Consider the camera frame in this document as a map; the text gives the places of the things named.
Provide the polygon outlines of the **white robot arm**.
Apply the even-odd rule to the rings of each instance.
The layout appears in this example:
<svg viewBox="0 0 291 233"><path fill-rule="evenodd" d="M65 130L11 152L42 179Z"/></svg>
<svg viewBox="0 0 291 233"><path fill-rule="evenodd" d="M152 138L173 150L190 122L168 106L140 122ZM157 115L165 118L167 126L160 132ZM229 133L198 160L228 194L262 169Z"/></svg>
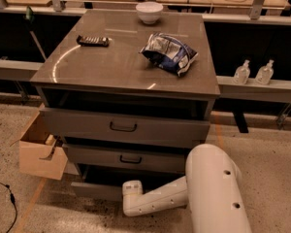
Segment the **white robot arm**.
<svg viewBox="0 0 291 233"><path fill-rule="evenodd" d="M123 212L141 216L188 206L194 233L252 233L239 189L241 177L224 150L201 144L188 154L183 177L147 193L139 181L124 183Z"/></svg>

